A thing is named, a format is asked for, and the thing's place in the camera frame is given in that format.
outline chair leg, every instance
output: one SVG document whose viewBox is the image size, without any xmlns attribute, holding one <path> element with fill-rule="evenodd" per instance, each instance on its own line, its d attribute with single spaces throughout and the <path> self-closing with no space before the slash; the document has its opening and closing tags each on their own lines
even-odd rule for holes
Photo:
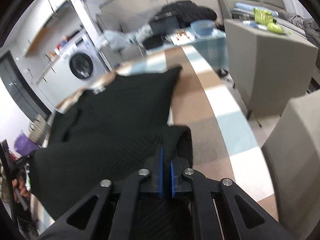
<svg viewBox="0 0 320 240">
<path fill-rule="evenodd" d="M 261 127 L 262 127 L 262 124 L 260 123 L 260 120 L 259 120 L 259 119 L 257 119 L 257 123 L 258 123 L 259 127 L 261 128 Z"/>
<path fill-rule="evenodd" d="M 247 112 L 247 116 L 246 116 L 247 120 L 250 119 L 251 114 L 252 114 L 252 110 L 249 110 L 249 111 Z"/>
</svg>

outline blue container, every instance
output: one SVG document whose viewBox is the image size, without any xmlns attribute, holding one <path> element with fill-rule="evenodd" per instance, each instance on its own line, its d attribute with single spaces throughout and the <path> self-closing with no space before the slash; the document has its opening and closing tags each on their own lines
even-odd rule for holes
<svg viewBox="0 0 320 240">
<path fill-rule="evenodd" d="M 192 30 L 198 36 L 209 36 L 212 35 L 212 31 L 215 27 L 214 21 L 211 20 L 199 20 L 191 23 Z"/>
</svg>

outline metal screw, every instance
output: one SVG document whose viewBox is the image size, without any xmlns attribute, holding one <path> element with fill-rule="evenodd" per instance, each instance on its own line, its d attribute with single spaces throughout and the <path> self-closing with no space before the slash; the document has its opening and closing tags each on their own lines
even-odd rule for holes
<svg viewBox="0 0 320 240">
<path fill-rule="evenodd" d="M 111 180 L 103 179 L 100 181 L 100 186 L 102 187 L 110 187 L 111 186 Z"/>
<path fill-rule="evenodd" d="M 192 175 L 195 173 L 195 171 L 191 168 L 187 168 L 184 170 L 184 173 L 187 174 L 187 175 Z"/>
<path fill-rule="evenodd" d="M 138 173 L 139 173 L 139 175 L 147 176 L 147 175 L 149 175 L 150 171 L 147 169 L 141 169 L 138 171 Z"/>
<path fill-rule="evenodd" d="M 232 185 L 232 180 L 231 179 L 223 179 L 222 183 L 225 186 L 231 186 Z"/>
</svg>

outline floor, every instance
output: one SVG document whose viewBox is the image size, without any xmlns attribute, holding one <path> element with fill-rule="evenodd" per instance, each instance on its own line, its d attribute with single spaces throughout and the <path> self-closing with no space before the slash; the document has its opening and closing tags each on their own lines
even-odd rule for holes
<svg viewBox="0 0 320 240">
<path fill-rule="evenodd" d="M 242 101 L 242 98 L 236 89 L 236 87 L 233 89 L 233 81 L 230 75 L 221 78 L 223 83 L 227 86 L 228 90 L 232 94 L 233 98 L 236 100 L 238 105 L 240 106 L 242 112 L 244 114 L 247 114 L 247 108 L 244 105 L 244 102 Z M 254 118 L 254 113 L 252 114 L 250 120 L 249 120 L 249 125 L 253 131 L 253 134 L 259 144 L 260 147 L 263 146 L 265 141 L 268 139 L 270 136 L 271 132 L 273 129 L 276 127 L 276 124 L 278 123 L 280 119 L 279 115 L 274 115 L 274 116 L 269 116 L 265 118 L 260 118 L 260 123 L 262 127 L 259 127 L 256 119 Z"/>
</svg>

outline washing machine door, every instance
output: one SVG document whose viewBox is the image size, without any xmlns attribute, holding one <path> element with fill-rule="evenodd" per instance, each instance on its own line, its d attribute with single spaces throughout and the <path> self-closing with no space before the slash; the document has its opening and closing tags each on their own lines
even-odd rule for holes
<svg viewBox="0 0 320 240">
<path fill-rule="evenodd" d="M 73 75 L 79 79 L 89 78 L 93 72 L 93 62 L 90 56 L 83 52 L 71 56 L 69 67 Z"/>
</svg>

